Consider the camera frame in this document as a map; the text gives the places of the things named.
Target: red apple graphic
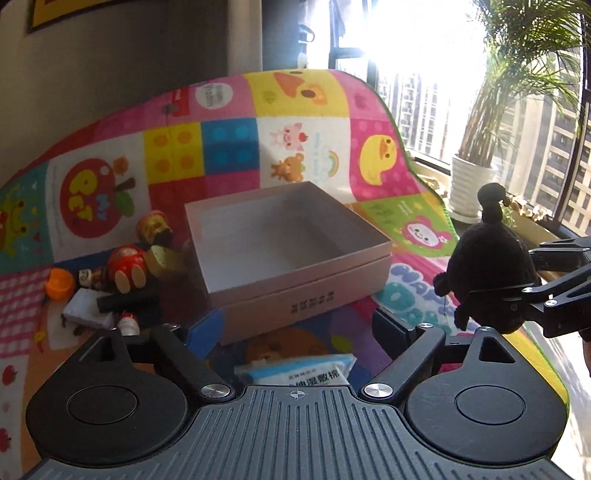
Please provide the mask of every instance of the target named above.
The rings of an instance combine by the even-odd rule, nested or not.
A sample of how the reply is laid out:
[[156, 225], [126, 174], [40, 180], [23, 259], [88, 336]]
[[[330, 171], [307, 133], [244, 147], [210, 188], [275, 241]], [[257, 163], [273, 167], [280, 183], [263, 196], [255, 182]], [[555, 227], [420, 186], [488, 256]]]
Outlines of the red apple graphic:
[[11, 440], [6, 429], [0, 429], [0, 452], [4, 453], [10, 448]]
[[10, 385], [12, 382], [14, 382], [14, 379], [16, 377], [17, 371], [14, 369], [12, 365], [8, 365], [2, 372], [2, 383], [4, 385]]
[[110, 232], [121, 216], [134, 214], [134, 201], [125, 190], [135, 187], [133, 177], [116, 185], [111, 165], [87, 158], [66, 174], [60, 190], [60, 210], [67, 227], [82, 238]]

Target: cartoon bear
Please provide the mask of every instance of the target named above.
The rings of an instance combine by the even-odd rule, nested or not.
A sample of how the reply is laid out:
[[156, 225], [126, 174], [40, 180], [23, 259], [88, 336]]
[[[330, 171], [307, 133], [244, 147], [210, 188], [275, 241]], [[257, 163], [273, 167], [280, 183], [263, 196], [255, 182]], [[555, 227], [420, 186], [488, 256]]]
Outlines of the cartoon bear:
[[303, 165], [304, 156], [301, 153], [295, 154], [294, 157], [287, 157], [285, 160], [279, 162], [279, 164], [271, 164], [273, 173], [271, 178], [278, 177], [280, 180], [285, 181], [303, 181], [304, 177], [301, 174], [306, 167]]
[[297, 327], [285, 327], [254, 337], [246, 342], [247, 363], [256, 360], [280, 360], [297, 356], [328, 355], [330, 352], [316, 335]]
[[440, 249], [452, 239], [449, 232], [435, 232], [431, 228], [431, 220], [427, 217], [418, 216], [414, 220], [407, 222], [402, 227], [404, 238], [420, 247], [429, 247]]

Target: screw head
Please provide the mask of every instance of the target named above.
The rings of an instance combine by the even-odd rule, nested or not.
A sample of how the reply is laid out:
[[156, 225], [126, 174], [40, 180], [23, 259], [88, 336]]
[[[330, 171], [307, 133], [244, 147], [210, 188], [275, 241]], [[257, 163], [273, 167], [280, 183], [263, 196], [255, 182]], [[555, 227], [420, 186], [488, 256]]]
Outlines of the screw head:
[[201, 389], [201, 394], [207, 398], [223, 398], [230, 394], [230, 387], [221, 383], [210, 383]]
[[370, 383], [363, 388], [363, 393], [371, 398], [386, 398], [392, 395], [393, 392], [392, 387], [385, 383]]

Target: wooden toy figure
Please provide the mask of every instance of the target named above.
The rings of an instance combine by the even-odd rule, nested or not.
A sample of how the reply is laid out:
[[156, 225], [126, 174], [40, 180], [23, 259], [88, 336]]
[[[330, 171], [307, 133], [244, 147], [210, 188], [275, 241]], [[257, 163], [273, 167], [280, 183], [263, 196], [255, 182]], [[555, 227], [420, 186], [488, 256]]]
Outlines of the wooden toy figure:
[[147, 268], [144, 252], [133, 245], [116, 249], [107, 262], [109, 279], [115, 282], [117, 290], [129, 293], [132, 288], [144, 288]]
[[174, 238], [166, 217], [159, 210], [153, 210], [145, 215], [138, 222], [137, 232], [139, 239], [148, 245], [170, 247]]

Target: black circular pad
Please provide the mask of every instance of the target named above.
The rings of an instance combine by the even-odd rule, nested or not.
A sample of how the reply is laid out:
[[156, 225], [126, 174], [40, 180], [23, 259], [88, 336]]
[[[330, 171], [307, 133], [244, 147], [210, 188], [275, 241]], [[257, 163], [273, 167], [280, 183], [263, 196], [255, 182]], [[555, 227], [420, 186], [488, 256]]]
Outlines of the black circular pad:
[[456, 397], [456, 406], [467, 419], [485, 425], [510, 423], [525, 410], [525, 402], [517, 393], [492, 385], [464, 390]]
[[462, 366], [420, 383], [405, 415], [436, 450], [470, 463], [513, 465], [553, 451], [567, 408], [501, 335], [477, 330]]
[[81, 422], [107, 425], [126, 419], [137, 406], [138, 399], [126, 388], [101, 385], [75, 393], [68, 402], [68, 411]]
[[135, 369], [120, 337], [107, 332], [93, 344], [94, 338], [29, 402], [31, 437], [43, 457], [72, 465], [112, 466], [146, 457], [183, 428], [187, 399], [170, 380]]

